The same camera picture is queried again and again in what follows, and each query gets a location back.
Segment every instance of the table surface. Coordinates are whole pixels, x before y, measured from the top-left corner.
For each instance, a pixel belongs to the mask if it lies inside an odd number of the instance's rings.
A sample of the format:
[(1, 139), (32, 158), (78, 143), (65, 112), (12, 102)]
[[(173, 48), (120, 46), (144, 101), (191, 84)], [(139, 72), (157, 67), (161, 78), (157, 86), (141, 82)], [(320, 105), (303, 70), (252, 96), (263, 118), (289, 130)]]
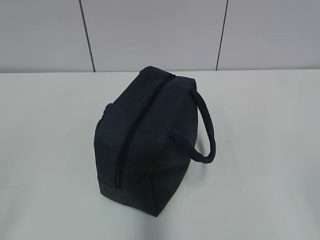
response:
[(196, 79), (217, 153), (157, 218), (97, 182), (96, 124), (136, 72), (0, 74), (0, 239), (319, 240), (320, 70), (175, 74)]

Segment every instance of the dark gray bag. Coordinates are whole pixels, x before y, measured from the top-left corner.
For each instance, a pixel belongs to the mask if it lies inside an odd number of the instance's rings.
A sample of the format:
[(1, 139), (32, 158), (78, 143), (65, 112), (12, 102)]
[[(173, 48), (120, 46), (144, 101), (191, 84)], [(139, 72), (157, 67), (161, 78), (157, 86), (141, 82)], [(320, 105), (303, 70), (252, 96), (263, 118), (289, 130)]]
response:
[[(214, 128), (196, 81), (149, 66), (105, 107), (94, 136), (100, 192), (158, 216), (193, 159), (211, 163)], [(194, 147), (198, 108), (210, 141), (206, 157)]]

